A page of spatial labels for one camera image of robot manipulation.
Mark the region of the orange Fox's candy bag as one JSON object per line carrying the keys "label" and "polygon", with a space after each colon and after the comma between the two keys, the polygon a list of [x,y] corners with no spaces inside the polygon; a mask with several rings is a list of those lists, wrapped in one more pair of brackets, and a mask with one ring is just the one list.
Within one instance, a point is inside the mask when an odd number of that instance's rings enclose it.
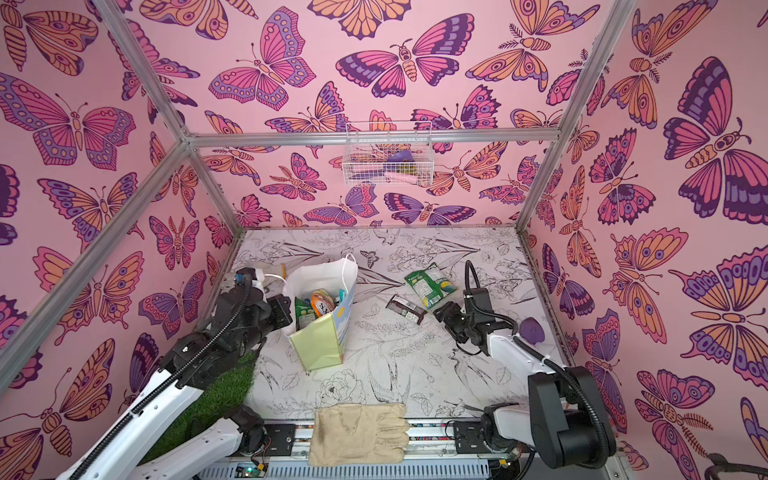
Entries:
{"label": "orange Fox's candy bag", "polygon": [[317,289],[310,296],[310,306],[316,317],[321,318],[335,310],[336,302],[326,290]]}

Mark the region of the white paper bag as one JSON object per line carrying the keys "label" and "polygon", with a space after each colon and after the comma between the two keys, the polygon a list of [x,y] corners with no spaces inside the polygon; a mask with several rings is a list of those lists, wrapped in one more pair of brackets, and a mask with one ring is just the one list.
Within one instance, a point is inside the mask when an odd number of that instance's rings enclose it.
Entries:
{"label": "white paper bag", "polygon": [[[343,363],[347,339],[352,326],[352,306],[358,283],[359,266],[353,254],[332,262],[301,266],[288,275],[269,272],[273,280],[270,290],[290,298],[293,324],[278,332],[288,340],[306,372]],[[295,318],[296,297],[309,299],[317,289],[326,290],[335,300],[336,308],[298,330]]]}

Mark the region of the green spring tea bag back-side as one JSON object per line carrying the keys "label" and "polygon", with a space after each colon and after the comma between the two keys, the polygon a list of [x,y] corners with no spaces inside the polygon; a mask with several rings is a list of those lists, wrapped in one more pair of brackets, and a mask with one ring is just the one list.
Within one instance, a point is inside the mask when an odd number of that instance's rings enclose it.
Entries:
{"label": "green spring tea bag back-side", "polygon": [[457,290],[454,283],[436,263],[407,274],[405,281],[427,310],[432,309]]}

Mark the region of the small brown snack pack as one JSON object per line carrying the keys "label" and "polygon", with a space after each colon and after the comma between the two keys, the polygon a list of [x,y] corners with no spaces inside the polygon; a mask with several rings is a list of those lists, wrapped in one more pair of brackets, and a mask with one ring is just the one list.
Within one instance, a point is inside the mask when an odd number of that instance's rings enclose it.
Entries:
{"label": "small brown snack pack", "polygon": [[389,299],[386,309],[416,325],[421,325],[427,314],[424,308],[397,294]]}

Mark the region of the yellow-green Fox's spring tea bag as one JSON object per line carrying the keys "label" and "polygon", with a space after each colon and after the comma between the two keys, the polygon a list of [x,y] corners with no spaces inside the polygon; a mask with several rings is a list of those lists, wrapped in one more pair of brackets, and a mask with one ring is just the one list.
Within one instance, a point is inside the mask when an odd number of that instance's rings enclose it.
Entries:
{"label": "yellow-green Fox's spring tea bag", "polygon": [[294,300],[294,309],[298,330],[305,328],[318,318],[309,299],[296,297]]}

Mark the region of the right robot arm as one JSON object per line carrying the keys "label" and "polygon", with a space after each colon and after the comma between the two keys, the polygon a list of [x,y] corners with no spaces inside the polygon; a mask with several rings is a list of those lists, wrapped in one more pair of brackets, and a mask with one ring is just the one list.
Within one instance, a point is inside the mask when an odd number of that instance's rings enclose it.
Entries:
{"label": "right robot arm", "polygon": [[535,458],[551,469],[604,468],[617,446],[593,374],[566,367],[524,339],[511,317],[493,310],[471,261],[464,266],[464,305],[449,302],[435,311],[458,349],[492,358],[527,386],[527,404],[495,404],[481,410],[476,437],[494,452],[527,452],[524,477]]}

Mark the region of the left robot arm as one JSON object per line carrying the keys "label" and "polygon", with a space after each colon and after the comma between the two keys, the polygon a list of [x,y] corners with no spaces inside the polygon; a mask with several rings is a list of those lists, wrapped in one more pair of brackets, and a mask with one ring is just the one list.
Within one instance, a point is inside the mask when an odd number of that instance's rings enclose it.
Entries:
{"label": "left robot arm", "polygon": [[161,361],[144,390],[63,479],[191,479],[241,449],[259,449],[263,418],[238,404],[180,446],[144,462],[143,457],[183,412],[238,361],[257,352],[267,336],[291,322],[290,301],[268,296],[268,273],[242,268],[219,295],[206,326],[182,337]]}

